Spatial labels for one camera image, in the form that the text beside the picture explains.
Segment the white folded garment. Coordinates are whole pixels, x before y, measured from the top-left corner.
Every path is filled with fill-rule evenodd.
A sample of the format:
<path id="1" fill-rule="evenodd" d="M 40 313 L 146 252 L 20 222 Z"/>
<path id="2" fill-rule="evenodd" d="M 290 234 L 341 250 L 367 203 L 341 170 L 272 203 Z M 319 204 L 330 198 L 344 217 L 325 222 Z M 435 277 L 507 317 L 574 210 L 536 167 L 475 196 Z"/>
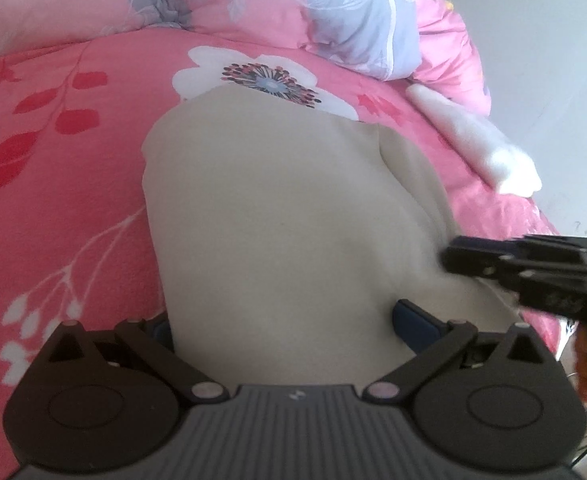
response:
<path id="1" fill-rule="evenodd" d="M 411 84 L 407 99 L 496 193 L 530 198 L 542 189 L 533 159 L 487 117 L 435 90 Z"/>

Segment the pink grey floral duvet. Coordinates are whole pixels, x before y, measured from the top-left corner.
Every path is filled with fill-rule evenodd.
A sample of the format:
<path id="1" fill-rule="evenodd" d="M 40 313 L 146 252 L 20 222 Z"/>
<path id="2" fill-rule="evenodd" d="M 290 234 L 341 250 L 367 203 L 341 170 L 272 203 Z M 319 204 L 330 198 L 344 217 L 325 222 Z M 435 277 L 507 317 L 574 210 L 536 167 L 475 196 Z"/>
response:
<path id="1" fill-rule="evenodd" d="M 480 54 L 446 0 L 0 0 L 0 56 L 158 25 L 307 50 L 491 110 Z"/>

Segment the beige zip hoodie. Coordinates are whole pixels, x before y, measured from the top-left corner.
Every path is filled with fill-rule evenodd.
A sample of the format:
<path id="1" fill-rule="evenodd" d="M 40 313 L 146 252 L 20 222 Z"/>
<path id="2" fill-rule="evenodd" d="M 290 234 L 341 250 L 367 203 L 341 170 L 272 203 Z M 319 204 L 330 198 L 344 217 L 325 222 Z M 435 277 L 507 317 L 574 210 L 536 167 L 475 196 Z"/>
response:
<path id="1" fill-rule="evenodd" d="M 446 273 L 459 229 L 441 181 L 395 131 L 231 84 L 169 110 L 143 188 L 176 353 L 228 388 L 364 388 L 411 357 L 407 299 L 502 332 L 516 308 Z"/>

